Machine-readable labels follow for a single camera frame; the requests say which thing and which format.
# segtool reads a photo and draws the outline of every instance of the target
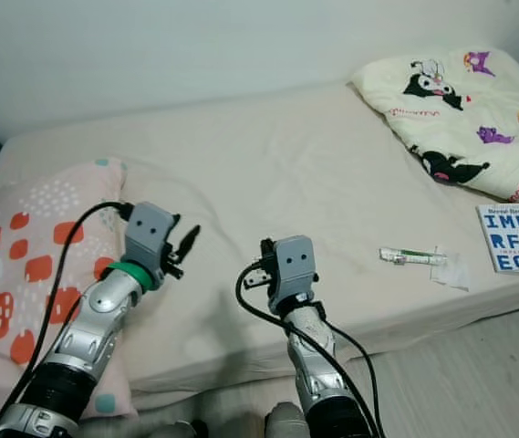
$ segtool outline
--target bed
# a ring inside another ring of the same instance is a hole
[[[519,276],[494,273],[475,212],[493,200],[435,183],[343,83],[20,135],[0,153],[0,187],[108,156],[129,165],[126,200],[182,214],[174,242],[202,226],[184,278],[127,321],[138,409],[293,372],[284,333],[234,299],[267,236],[312,238],[317,298],[372,352],[519,308]],[[381,246],[436,245],[464,257],[469,292],[431,282],[426,266],[379,260]],[[249,298],[266,308],[264,291]],[[338,354],[355,356],[342,343]]]

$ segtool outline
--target book cover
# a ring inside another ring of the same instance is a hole
[[[519,272],[519,204],[478,205],[494,269]]]

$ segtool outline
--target gray floor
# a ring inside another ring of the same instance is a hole
[[[436,335],[373,361],[389,438],[519,438],[519,312]],[[348,371],[370,400],[364,361],[349,363]],[[144,413],[139,429],[198,417],[208,422],[212,438],[258,438],[265,414],[285,400],[297,400],[292,379],[239,385]],[[84,436],[141,434],[136,424],[110,426],[94,422]]]

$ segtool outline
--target white tissue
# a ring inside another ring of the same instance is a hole
[[[470,290],[470,271],[462,255],[448,251],[442,246],[438,246],[435,252],[445,254],[448,258],[444,264],[431,267],[431,281],[468,292]]]

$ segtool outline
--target green ring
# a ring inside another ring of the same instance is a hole
[[[135,280],[140,283],[141,287],[146,290],[153,290],[153,281],[151,280],[150,274],[146,270],[133,263],[115,262],[107,266],[110,269],[118,269],[126,274],[129,274]]]

